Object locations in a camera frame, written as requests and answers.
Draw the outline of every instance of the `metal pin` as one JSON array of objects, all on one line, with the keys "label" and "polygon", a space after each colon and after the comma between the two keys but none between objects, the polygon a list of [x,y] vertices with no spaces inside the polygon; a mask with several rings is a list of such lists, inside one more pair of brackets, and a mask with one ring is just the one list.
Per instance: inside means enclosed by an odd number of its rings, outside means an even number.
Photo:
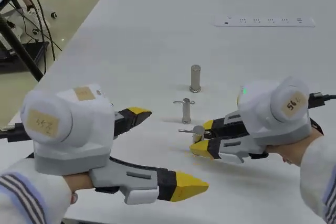
[{"label": "metal pin", "polygon": [[183,132],[183,133],[193,133],[193,143],[198,143],[200,141],[204,140],[204,134],[209,134],[210,132],[205,131],[205,129],[198,125],[193,128],[193,130],[178,130],[178,132]]},{"label": "metal pin", "polygon": [[199,93],[201,91],[201,67],[200,65],[191,66],[191,85],[190,91],[193,93]]},{"label": "metal pin", "polygon": [[183,110],[182,123],[184,123],[184,124],[190,124],[191,123],[190,104],[195,104],[195,102],[194,101],[190,101],[189,98],[184,98],[182,102],[175,101],[174,103],[181,103],[181,104],[183,104],[183,106],[182,106],[182,110]]}]

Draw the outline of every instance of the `white table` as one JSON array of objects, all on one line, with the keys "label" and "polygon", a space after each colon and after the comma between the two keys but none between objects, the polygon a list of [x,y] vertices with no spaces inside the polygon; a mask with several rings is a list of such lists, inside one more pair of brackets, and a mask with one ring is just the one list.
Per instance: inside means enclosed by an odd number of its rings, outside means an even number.
[{"label": "white table", "polygon": [[[127,206],[121,194],[82,191],[67,218],[116,224],[323,223],[299,194],[299,169],[278,156],[228,165],[188,154],[191,129],[236,109],[239,86],[293,74],[312,92],[336,93],[333,0],[100,0],[60,59],[38,84],[57,92],[97,82],[116,109],[154,113],[119,137],[112,155],[178,169],[210,184],[192,199]],[[313,17],[315,28],[218,28],[214,16]],[[190,67],[202,67],[202,92],[188,90]],[[196,101],[192,125],[180,123],[185,97]],[[311,111],[333,133],[335,102]],[[29,154],[31,143],[0,145],[1,168]]]}]

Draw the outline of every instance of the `electrical outlet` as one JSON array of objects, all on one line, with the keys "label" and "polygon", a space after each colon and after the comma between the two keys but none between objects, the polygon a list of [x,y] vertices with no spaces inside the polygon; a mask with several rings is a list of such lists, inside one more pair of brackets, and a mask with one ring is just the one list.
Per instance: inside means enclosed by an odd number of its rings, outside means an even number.
[{"label": "electrical outlet", "polygon": [[227,16],[215,21],[218,27],[315,27],[312,18],[251,18],[241,16]]}]

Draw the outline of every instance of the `striped sleeve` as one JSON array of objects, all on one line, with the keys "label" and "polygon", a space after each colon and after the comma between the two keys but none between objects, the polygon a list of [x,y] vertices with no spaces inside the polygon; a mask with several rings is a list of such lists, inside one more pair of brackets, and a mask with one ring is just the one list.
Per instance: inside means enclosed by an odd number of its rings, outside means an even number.
[{"label": "striped sleeve", "polygon": [[307,148],[301,162],[302,199],[327,224],[336,224],[336,142],[322,136]]},{"label": "striped sleeve", "polygon": [[0,175],[0,219],[8,220],[4,223],[60,224],[70,201],[65,180],[36,172],[33,159]]},{"label": "striped sleeve", "polygon": [[324,220],[329,223],[336,223],[336,165],[332,170],[328,186],[324,192]]}]

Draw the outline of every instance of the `masking tape label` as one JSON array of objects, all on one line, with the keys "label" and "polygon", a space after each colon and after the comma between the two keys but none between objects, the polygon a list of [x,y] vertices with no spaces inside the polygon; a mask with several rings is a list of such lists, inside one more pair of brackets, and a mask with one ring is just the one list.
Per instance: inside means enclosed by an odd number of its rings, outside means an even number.
[{"label": "masking tape label", "polygon": [[291,98],[283,105],[283,113],[291,118],[303,106],[307,105],[306,97],[299,91],[295,92]]},{"label": "masking tape label", "polygon": [[78,87],[73,89],[79,101],[89,101],[96,99],[89,87]]},{"label": "masking tape label", "polygon": [[58,118],[38,110],[29,110],[27,122],[27,127],[31,130],[51,138],[56,137],[59,124]]}]

